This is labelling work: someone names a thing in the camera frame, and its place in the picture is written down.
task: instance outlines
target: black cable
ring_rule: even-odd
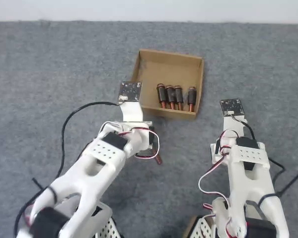
[[[83,110],[84,108],[90,107],[90,106],[94,106],[94,105],[109,105],[109,106],[119,106],[116,103],[111,103],[111,102],[93,102],[93,103],[88,103],[85,104],[84,106],[81,106],[80,108],[76,109],[75,111],[73,111],[65,120],[63,126],[62,126],[62,158],[61,158],[61,165],[59,168],[58,173],[56,174],[56,179],[60,176],[63,167],[64,167],[64,161],[65,161],[65,146],[64,146],[64,132],[65,132],[65,127],[67,125],[67,123],[69,122],[69,120],[71,119],[71,117],[75,114],[78,113],[79,111]]]
[[[269,159],[270,162],[274,163],[275,165],[277,165],[278,167],[280,167],[280,168],[282,169],[282,170],[280,170],[277,174],[275,174],[275,176],[273,177],[272,182],[273,182],[273,186],[275,187],[275,183],[276,183],[277,178],[278,178],[283,172],[286,171],[286,168],[285,168],[285,166],[283,166],[282,164],[280,164],[280,163],[278,163],[277,161],[273,160],[272,158],[269,158],[269,157],[268,157],[268,159]]]
[[[282,190],[277,192],[279,197],[283,196],[284,193],[288,190],[288,188],[290,188],[290,186],[293,185],[294,182],[296,182],[297,180],[298,180],[298,174]]]
[[[231,115],[231,116],[232,116],[232,118],[233,118],[234,120],[239,121],[239,122],[242,123],[244,126],[246,126],[246,127],[249,129],[250,134],[252,135],[253,140],[256,140],[256,139],[255,139],[255,134],[254,134],[254,132],[253,132],[253,129],[250,127],[249,124],[247,124],[247,123],[245,123],[245,122],[243,122],[243,121],[241,121],[241,120],[236,119],[236,118],[234,117],[234,115]]]
[[[109,106],[119,106],[118,104],[116,103],[111,103],[111,102],[93,102],[93,103],[88,103],[88,104],[85,104],[83,106],[81,106],[80,108],[76,109],[75,111],[71,112],[71,114],[66,118],[63,126],[62,126],[62,138],[61,138],[61,141],[62,141],[62,158],[61,158],[61,165],[60,165],[60,168],[55,176],[55,178],[57,179],[60,175],[61,175],[61,172],[63,170],[63,167],[64,167],[64,161],[65,161],[65,145],[64,145],[64,132],[65,132],[65,127],[67,125],[67,123],[69,122],[69,120],[71,119],[71,117],[76,114],[77,112],[83,110],[84,108],[87,108],[87,107],[90,107],[90,106],[94,106],[94,105],[109,105]],[[42,187],[42,185],[40,185],[40,183],[35,179],[33,178],[32,181],[38,186],[38,187]],[[24,213],[25,209],[30,206],[35,200],[36,198],[41,195],[41,193],[45,190],[44,189],[41,189],[39,192],[37,192],[33,197],[30,198],[30,200],[28,200],[22,207],[21,209],[19,210],[16,218],[15,218],[15,221],[14,221],[14,228],[13,228],[13,233],[14,233],[14,237],[16,238],[17,236],[17,232],[18,232],[18,225],[19,225],[19,221],[20,221],[20,218],[22,216],[22,214]]]
[[[40,190],[44,189],[43,186],[38,182],[38,180],[36,180],[36,178],[32,178],[32,181],[34,182],[35,185],[38,186]]]

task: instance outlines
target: white wire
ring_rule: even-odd
[[[222,147],[222,146],[221,146],[221,140],[224,138],[225,134],[226,134],[228,131],[233,131],[234,134],[236,134],[237,137],[239,137],[238,133],[237,133],[235,130],[233,130],[233,129],[226,129],[225,131],[222,132],[222,136],[220,137],[220,147]]]
[[[137,159],[145,159],[145,160],[153,159],[154,157],[156,157],[159,154],[159,150],[160,150],[160,138],[159,138],[158,134],[155,133],[152,130],[149,130],[149,129],[136,128],[136,130],[147,130],[147,131],[151,132],[152,134],[154,134],[157,137],[158,148],[157,148],[157,152],[153,156],[151,156],[151,157],[138,157],[137,155],[135,155],[135,157]]]
[[[217,192],[217,191],[205,191],[201,188],[201,180],[209,175],[210,173],[212,173],[218,166],[221,165],[221,163],[223,163],[223,161],[225,160],[225,158],[222,159],[221,162],[219,162],[217,165],[213,166],[212,169],[210,169],[209,171],[207,171],[204,175],[202,175],[199,179],[199,182],[198,182],[198,186],[199,186],[199,189],[201,192],[205,193],[205,194],[217,194],[217,195],[220,195],[221,197],[223,197],[225,199],[225,201],[227,202],[227,205],[229,206],[229,201],[227,199],[227,197],[223,194],[223,193],[220,193],[220,192]]]
[[[121,130],[120,132],[124,131],[123,126],[122,126],[120,123],[118,123],[118,122],[114,122],[114,121],[105,121],[105,122],[103,123],[103,125],[101,125],[98,134],[104,129],[104,126],[105,126],[107,123],[110,123],[110,124],[112,124],[112,125],[115,125],[116,127],[117,127],[117,126],[120,127],[120,130]]]

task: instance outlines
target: white wall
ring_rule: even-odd
[[[0,0],[0,21],[298,23],[298,0]]]

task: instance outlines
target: perforated bracket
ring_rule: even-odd
[[[244,161],[261,164],[265,168],[270,168],[267,153],[262,149],[234,145],[230,151],[230,159],[232,163]]]
[[[200,218],[189,236],[190,238],[213,238],[213,229],[204,218]]]
[[[117,168],[125,158],[125,152],[117,147],[102,141],[101,139],[94,140],[84,151],[84,154],[89,154],[96,159],[110,165],[114,169]]]

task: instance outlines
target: gray carpet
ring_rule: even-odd
[[[12,236],[15,215],[37,191],[31,178],[47,185],[55,176],[65,118],[85,103],[115,101],[139,48],[202,56],[206,66],[195,121],[147,117],[163,166],[131,158],[102,199],[126,238],[178,238],[193,215],[206,213],[201,204],[214,197],[197,181],[222,130],[220,99],[241,98],[258,140],[287,166],[278,188],[298,172],[298,25],[0,23],[0,238]],[[104,121],[120,119],[115,107],[77,114],[66,131],[65,171]],[[226,168],[205,188],[228,195]],[[298,182],[281,200],[298,238]]]

